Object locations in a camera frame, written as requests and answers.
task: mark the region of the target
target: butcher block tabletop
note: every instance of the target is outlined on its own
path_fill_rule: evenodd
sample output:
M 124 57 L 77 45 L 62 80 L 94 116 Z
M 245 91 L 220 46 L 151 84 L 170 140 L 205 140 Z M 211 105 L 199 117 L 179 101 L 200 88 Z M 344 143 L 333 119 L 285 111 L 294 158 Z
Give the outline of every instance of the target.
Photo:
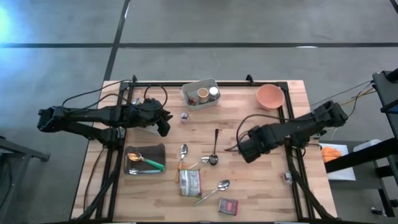
M 115 81 L 104 82 L 109 85 Z M 301 80 L 286 81 L 289 85 L 294 116 L 298 117 L 310 111 L 304 82 Z M 145 87 L 135 87 L 132 99 L 143 99 Z M 258 222 L 258 221 L 297 221 L 291 186 L 281 179 L 281 173 L 288 170 L 284 146 L 263 154 L 254 162 L 247 164 L 237 152 L 224 152 L 223 149 L 236 144 L 235 134 L 240 122 L 247 115 L 261 113 L 279 117 L 277 110 L 264 110 L 256 102 L 254 86 L 221 86 L 221 98 L 218 105 L 198 111 L 188 111 L 181 96 L 181 87 L 165 87 L 168 93 L 165 110 L 174 117 L 169 121 L 171 129 L 166 137 L 152 134 L 139 128 L 131 128 L 126 132 L 127 146 L 165 145 L 166 170 L 161 174 L 126 175 L 123 165 L 120 173 L 114 222 Z M 118 94 L 119 84 L 104 88 L 103 97 L 110 93 Z M 148 90 L 147 97 L 155 98 L 161 103 L 165 94 L 159 87 Z M 116 97 L 110 96 L 99 103 L 98 107 L 116 104 Z M 286 104 L 284 114 L 288 117 Z M 181 113 L 187 112 L 188 122 L 181 123 Z M 253 117 L 248 119 L 241 132 L 255 125 L 279 123 L 278 119 Z M 101 123 L 94 127 L 106 128 Z M 201 187 L 203 195 L 217 188 L 219 181 L 229 179 L 228 190 L 218 191 L 198 206 L 193 204 L 195 197 L 183 197 L 179 194 L 175 175 L 180 160 L 179 150 L 182 144 L 188 146 L 188 154 L 183 160 L 187 168 L 199 162 L 202 156 L 213 152 L 215 129 L 220 130 L 216 153 L 219 162 L 215 166 L 200 166 Z M 72 210 L 72 218 L 83 213 L 83 197 L 88 179 L 96 158 L 102 150 L 98 141 L 90 141 L 78 185 L 76 199 Z M 316 145 L 306 148 L 304 157 L 309 187 L 326 210 L 336 216 L 328 177 L 323 165 L 320 149 Z M 104 171 L 106 149 L 96 166 L 86 204 L 89 205 L 98 193 Z M 103 216 L 108 212 L 110 190 L 105 197 Z M 218 212 L 220 197 L 239 201 L 238 214 L 227 215 Z M 304 215 L 307 214 L 303 193 L 300 198 Z

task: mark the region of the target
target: green handle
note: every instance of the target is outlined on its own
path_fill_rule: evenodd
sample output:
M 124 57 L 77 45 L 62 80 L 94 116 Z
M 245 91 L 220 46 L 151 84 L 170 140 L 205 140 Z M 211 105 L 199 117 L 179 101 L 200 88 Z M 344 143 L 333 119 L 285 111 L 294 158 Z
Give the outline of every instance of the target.
M 165 166 L 163 164 L 160 164 L 158 162 L 152 161 L 150 159 L 143 159 L 144 162 L 158 168 L 160 171 L 163 171 L 165 169 Z

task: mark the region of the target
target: metal spoon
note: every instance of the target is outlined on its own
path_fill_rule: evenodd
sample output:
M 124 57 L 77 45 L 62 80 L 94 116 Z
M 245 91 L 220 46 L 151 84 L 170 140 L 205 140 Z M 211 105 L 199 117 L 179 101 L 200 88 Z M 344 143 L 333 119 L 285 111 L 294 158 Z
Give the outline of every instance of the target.
M 200 162 L 195 163 L 194 165 L 190 166 L 188 169 L 194 168 L 196 165 L 198 165 L 198 164 L 201 163 L 201 162 L 204 163 L 204 164 L 206 164 L 206 163 L 209 161 L 209 159 L 210 159 L 209 156 L 203 156 L 203 157 L 200 159 Z
M 177 173 L 175 175 L 175 180 L 174 180 L 176 183 L 178 183 L 180 180 L 180 170 L 182 169 L 182 160 L 187 155 L 187 153 L 188 153 L 188 146 L 186 144 L 183 144 L 180 148 L 181 159 L 180 159 L 180 164 L 178 165 L 178 170 L 177 170 Z
M 226 190 L 228 189 L 229 185 L 230 185 L 230 181 L 229 180 L 222 180 L 218 183 L 217 189 L 214 189 L 212 192 L 210 192 L 208 195 L 204 196 L 202 199 L 200 199 L 199 201 L 195 202 L 193 204 L 193 206 L 197 206 L 198 204 L 200 204 L 202 201 L 204 201 L 206 198 L 208 198 L 210 195 L 214 194 L 216 191 L 218 190 Z
M 163 164 L 152 161 L 150 159 L 145 159 L 139 152 L 129 152 L 127 156 L 129 157 L 129 159 L 131 159 L 134 162 L 144 161 L 144 162 L 158 168 L 160 171 L 163 171 L 165 169 L 165 166 Z
M 216 155 L 216 145 L 217 145 L 217 139 L 218 139 L 218 132 L 219 129 L 216 128 L 216 132 L 215 132 L 215 141 L 214 141 L 214 151 L 212 153 L 212 155 L 210 155 L 210 164 L 212 166 L 215 166 L 218 163 L 218 156 Z
M 132 175 L 136 175 L 136 174 L 156 174 L 156 173 L 160 173 L 160 172 L 161 172 L 160 170 L 144 170 L 144 171 L 141 171 L 141 170 L 138 170 L 138 169 L 135 169 L 135 168 L 129 169 L 129 174 L 132 174 Z

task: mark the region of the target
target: concrete floor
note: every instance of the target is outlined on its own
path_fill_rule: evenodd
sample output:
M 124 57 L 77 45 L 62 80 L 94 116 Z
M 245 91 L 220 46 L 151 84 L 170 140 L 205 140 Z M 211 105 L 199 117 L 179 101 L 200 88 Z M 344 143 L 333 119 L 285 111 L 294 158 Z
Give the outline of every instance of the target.
M 124 0 L 0 2 L 0 42 L 112 43 Z M 121 42 L 394 42 L 398 14 L 388 0 L 132 0 Z M 51 152 L 32 160 L 8 223 L 47 223 L 70 215 L 88 141 L 41 133 L 41 108 L 101 86 L 111 49 L 0 49 L 0 135 Z M 111 80 L 304 80 L 308 99 L 327 96 L 397 67 L 398 48 L 119 49 Z M 341 101 L 351 91 L 338 97 Z M 78 98 L 81 107 L 98 94 Z M 333 139 L 392 137 L 377 95 L 358 101 Z M 397 187 L 386 180 L 390 197 Z M 377 191 L 332 189 L 339 216 L 396 222 L 369 213 Z

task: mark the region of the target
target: white basket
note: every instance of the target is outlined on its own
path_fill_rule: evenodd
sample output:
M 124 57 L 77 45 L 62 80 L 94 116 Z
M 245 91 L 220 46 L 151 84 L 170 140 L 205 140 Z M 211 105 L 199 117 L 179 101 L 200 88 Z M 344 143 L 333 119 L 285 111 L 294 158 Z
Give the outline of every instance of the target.
M 209 106 L 217 105 L 218 100 L 220 99 L 220 96 L 221 96 L 220 89 L 218 90 L 218 97 L 215 101 L 207 102 L 204 104 L 199 103 L 197 91 L 200 88 L 210 89 L 211 87 L 218 88 L 217 82 L 213 78 L 209 78 L 209 79 L 202 80 L 199 82 L 188 83 L 188 84 L 183 85 L 182 86 L 182 95 L 183 95 L 183 99 L 184 99 L 185 104 L 187 105 L 188 110 L 195 111 L 195 110 L 200 110 L 200 109 L 203 109 L 203 108 L 206 108 Z M 194 98 L 197 101 L 197 105 L 192 106 L 192 105 L 188 104 L 189 96 Z

